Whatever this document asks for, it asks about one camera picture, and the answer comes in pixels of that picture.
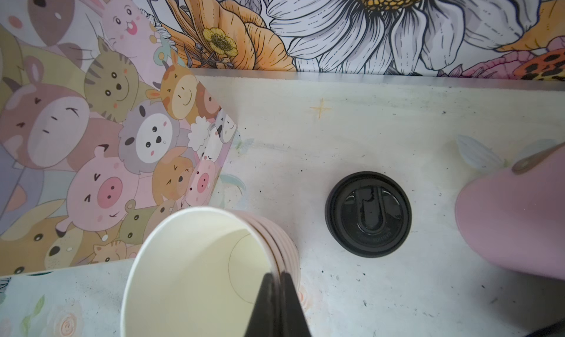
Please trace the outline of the white cartoon gift bag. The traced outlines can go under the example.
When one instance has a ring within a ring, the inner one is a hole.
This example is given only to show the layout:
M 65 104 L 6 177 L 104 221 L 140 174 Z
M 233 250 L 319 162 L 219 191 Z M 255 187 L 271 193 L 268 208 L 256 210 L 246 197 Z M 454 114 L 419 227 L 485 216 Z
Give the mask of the white cartoon gift bag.
M 1 0 L 1 276 L 136 256 L 209 203 L 236 124 L 194 69 L 256 61 L 232 0 Z

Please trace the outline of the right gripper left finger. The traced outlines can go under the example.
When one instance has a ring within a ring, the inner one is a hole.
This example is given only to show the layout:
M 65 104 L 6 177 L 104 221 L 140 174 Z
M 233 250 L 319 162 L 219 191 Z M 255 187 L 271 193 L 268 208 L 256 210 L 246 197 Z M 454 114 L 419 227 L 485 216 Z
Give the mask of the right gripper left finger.
M 245 337 L 280 335 L 280 284 L 272 273 L 265 274 L 247 325 Z

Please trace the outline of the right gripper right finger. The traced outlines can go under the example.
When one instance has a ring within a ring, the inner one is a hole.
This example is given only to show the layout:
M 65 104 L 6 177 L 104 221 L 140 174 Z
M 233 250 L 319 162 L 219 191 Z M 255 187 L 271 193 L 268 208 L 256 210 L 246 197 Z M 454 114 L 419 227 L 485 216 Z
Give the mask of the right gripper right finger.
M 288 272 L 280 277 L 280 336 L 311 337 L 309 327 Z

